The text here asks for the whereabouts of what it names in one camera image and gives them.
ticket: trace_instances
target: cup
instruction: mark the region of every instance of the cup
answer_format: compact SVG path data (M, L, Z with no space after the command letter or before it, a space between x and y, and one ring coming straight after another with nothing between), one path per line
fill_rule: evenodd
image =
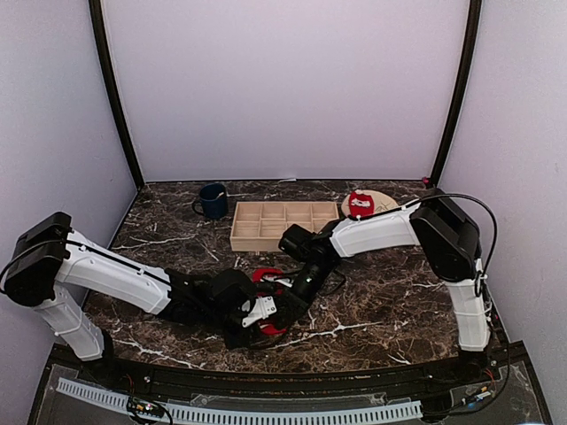
M201 189L191 205L193 211L211 220L218 220L229 212L227 188L220 183L210 183Z

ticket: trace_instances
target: robotic arm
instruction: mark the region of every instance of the robotic arm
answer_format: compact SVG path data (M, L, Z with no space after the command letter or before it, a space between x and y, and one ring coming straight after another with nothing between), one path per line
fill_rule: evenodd
M281 329L305 314L342 258L401 245L421 245L445 281L461 349L482 352L490 338L485 302L477 292L483 278L478 227L450 199L416 200L368 218L336 220L318 234L290 227L280 249L305 265L277 297L258 297L259 288L233 269L211 277L148 267L92 243L70 225L71 218L57 212L19 238L4 292L36 310L84 361L112 352L112 339L89 321L63 283L122 299L166 320L208 323L235 348L250 346L258 335L256 321L270 317Z

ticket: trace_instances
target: round wooden plate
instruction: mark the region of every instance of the round wooden plate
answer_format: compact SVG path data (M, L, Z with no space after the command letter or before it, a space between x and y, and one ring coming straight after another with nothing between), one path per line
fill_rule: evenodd
M378 192L377 190L363 190L362 193L364 193L364 195L372 196L372 201L374 202L374 214L381 213L382 211L388 211L398 206L398 203L395 200L387 196L385 193ZM348 207L348 198L350 196L351 195L349 193L348 197L345 198L340 206L341 211L346 217L350 214L350 209Z

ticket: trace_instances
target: red object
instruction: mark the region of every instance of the red object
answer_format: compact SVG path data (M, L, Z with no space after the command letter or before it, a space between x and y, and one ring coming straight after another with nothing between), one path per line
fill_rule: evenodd
M252 282L258 283L265 275L273 276L276 274L280 275L284 273L277 268L259 268L252 274ZM281 295L282 292L283 291L281 289L277 290L276 294L274 295L277 297L278 295ZM258 326L260 327L260 332L264 335L281 335L287 332L287 329L276 329L276 327L269 320L259 321Z
M354 217L366 217L374 214L374 199L371 195L364 195L356 190L348 197L348 209Z

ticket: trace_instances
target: mug handle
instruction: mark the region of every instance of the mug handle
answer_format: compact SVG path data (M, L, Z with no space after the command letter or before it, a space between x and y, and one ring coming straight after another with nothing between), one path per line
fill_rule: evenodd
M195 199L195 200L193 201L193 204L191 204L191 208L193 209L193 212L194 212L195 214L205 216L205 213L204 213L204 212L202 212L202 211L197 211L197 205L198 205L198 204L200 205L199 199Z

